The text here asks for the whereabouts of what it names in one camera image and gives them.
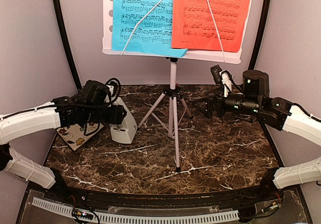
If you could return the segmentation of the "red sheet music page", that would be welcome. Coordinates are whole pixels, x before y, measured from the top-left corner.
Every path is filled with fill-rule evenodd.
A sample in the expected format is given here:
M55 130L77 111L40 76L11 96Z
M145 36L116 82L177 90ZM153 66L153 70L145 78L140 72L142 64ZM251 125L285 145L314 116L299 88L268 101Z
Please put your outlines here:
M250 0L173 0L172 48L236 53Z

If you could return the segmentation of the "white metronome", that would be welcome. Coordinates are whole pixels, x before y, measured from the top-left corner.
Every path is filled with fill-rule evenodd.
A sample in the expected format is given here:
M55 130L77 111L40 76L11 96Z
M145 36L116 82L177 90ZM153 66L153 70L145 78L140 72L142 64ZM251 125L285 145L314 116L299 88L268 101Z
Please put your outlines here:
M109 124L112 140L121 144L131 144L137 131L136 121L120 97L113 105L122 105L126 111L126 116L119 125Z

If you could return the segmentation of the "blue sheet music page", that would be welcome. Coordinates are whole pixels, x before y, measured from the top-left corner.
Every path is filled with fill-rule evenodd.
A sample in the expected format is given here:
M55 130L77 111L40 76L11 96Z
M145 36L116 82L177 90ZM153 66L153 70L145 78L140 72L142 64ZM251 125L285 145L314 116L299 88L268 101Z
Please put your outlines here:
M112 50L181 58L172 25L173 0L113 0Z

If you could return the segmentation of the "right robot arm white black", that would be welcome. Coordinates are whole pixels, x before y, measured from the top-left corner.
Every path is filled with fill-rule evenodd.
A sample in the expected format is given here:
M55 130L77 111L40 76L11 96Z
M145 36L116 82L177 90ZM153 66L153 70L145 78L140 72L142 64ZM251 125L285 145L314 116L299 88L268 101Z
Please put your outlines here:
M308 113L300 104L281 97L269 96L269 76L259 70L243 72L243 83L236 87L239 93L232 93L235 82L227 70L219 65L211 67L211 74L220 89L213 96L196 99L194 108L207 118L213 114L222 117L225 113L256 118L279 131L301 136L320 145L320 119ZM256 197L268 200L277 189L288 186L320 182L320 158L290 167L268 169L256 189Z

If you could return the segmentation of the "white music stand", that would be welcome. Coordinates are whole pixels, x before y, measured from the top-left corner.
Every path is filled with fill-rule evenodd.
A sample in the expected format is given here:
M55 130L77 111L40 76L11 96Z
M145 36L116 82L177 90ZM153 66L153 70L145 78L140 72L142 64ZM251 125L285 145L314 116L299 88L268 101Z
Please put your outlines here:
M245 35L245 30L247 27L248 17L245 22L245 29L243 33L243 39ZM168 57L162 55L152 55L152 54L144 54L137 52L127 52L123 53L120 51L112 50L112 28L113 28L113 0L103 0L103 52L105 54L113 54L113 55L122 55L122 56L157 56L157 57ZM221 51L210 51L210 50L191 50L186 49L186 54L181 57L183 59L193 59L193 60L204 60L204 61L215 61L215 62L223 62L223 63L231 63L238 64L240 63L240 56L242 53L242 43L241 48L238 52L226 52L224 50ZM177 85L177 61L180 59L179 57L168 57L171 63L171 76L170 76L170 86L167 90L165 90L161 95L160 99L168 97L170 100L170 108L169 108L169 124L167 126L168 135L178 140L178 125L180 123L180 118L178 117L178 107L177 104L181 100L181 96L179 94L179 87Z

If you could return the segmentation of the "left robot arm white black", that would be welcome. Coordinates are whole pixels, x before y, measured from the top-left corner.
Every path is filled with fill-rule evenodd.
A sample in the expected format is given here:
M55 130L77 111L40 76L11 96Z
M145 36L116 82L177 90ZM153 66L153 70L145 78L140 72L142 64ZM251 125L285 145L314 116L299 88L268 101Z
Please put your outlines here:
M17 138L42 130L58 129L88 123L121 124L126 117L125 107L115 104L121 91L120 81L109 79L106 83L88 80L72 97L55 98L43 105L1 116L1 170L34 182L60 202L71 197L59 171L41 166L18 153L9 143Z

